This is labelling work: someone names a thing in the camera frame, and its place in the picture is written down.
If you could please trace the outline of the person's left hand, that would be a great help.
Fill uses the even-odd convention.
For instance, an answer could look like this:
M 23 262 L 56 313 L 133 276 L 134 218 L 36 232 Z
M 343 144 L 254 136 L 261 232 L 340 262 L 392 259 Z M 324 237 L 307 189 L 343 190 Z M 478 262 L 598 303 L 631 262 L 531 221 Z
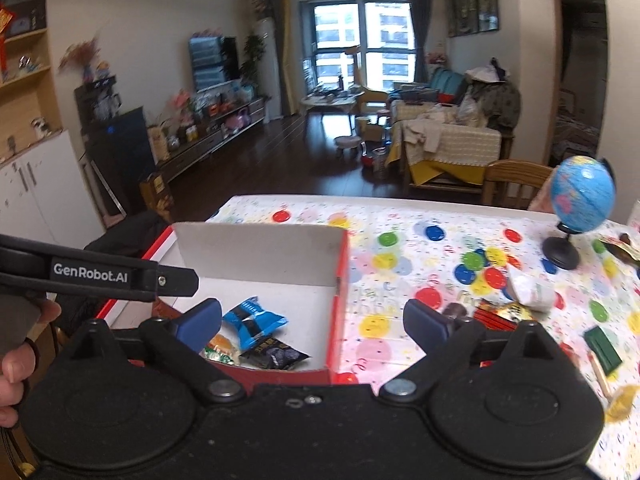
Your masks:
M 36 369 L 36 352 L 24 342 L 11 350 L 1 360 L 0 377 L 0 425 L 11 429 L 18 422 L 17 405 L 25 395 L 25 382 Z

